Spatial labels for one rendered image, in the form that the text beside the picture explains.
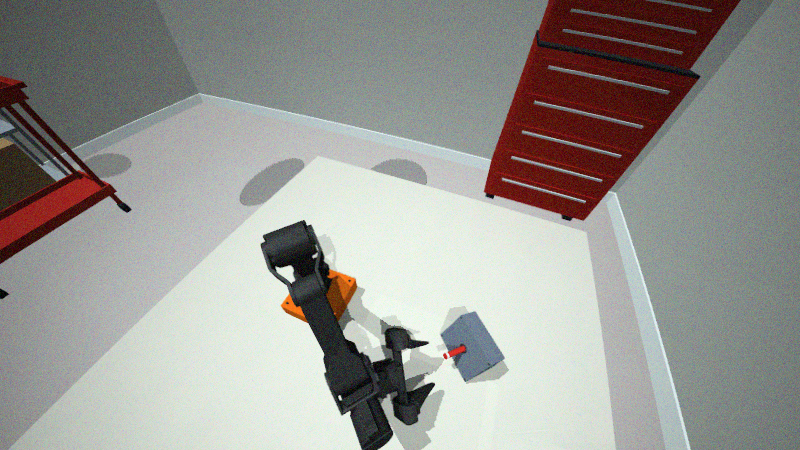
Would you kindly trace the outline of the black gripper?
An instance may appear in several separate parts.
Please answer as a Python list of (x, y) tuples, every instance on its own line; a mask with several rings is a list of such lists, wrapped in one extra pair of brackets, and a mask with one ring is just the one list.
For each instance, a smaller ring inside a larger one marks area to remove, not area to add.
[(407, 392), (401, 350), (413, 349), (430, 344), (429, 341), (414, 340), (405, 329), (389, 328), (384, 332), (386, 348), (392, 350), (393, 361), (374, 367), (380, 381), (377, 382), (381, 392), (376, 398), (385, 399), (390, 393), (397, 391), (398, 396), (392, 399), (394, 416), (406, 425), (418, 422), (417, 414), (435, 383), (424, 384)]

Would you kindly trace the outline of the red peg with white band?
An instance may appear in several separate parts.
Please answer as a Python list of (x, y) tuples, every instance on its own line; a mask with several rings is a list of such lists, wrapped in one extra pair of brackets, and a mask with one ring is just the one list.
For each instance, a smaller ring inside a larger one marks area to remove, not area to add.
[(460, 353), (462, 353), (464, 351), (466, 351), (466, 347), (462, 346), (460, 348), (456, 348), (456, 349), (453, 349), (453, 350), (450, 350), (448, 352), (443, 353), (443, 357), (444, 357), (444, 359), (448, 359), (448, 358), (453, 357), (453, 356), (455, 356), (457, 354), (460, 354)]

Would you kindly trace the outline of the blue-grey square panel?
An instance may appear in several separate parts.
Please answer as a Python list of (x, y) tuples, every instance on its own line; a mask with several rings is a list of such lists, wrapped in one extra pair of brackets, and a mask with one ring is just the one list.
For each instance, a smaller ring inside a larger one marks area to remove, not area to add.
[(461, 315), (440, 336), (448, 351), (466, 347), (452, 357), (465, 382), (506, 359), (476, 311)]

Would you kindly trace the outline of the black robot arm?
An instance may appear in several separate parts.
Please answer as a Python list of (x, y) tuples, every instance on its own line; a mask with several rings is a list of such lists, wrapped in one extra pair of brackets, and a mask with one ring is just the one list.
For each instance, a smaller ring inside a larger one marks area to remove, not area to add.
[[(345, 338), (326, 296), (333, 281), (330, 267), (312, 224), (305, 220), (263, 235), (261, 249), (268, 270), (284, 283), (296, 307), (301, 307), (324, 353), (326, 384), (341, 415), (350, 411), (361, 450), (377, 450), (393, 436), (376, 395), (381, 392), (374, 367), (392, 358), (371, 362)], [(318, 247), (318, 250), (316, 248)], [(317, 254), (317, 258), (313, 258)], [(292, 284), (275, 267), (294, 267)], [(331, 280), (331, 281), (330, 281)], [(339, 400), (341, 396), (342, 400)]]

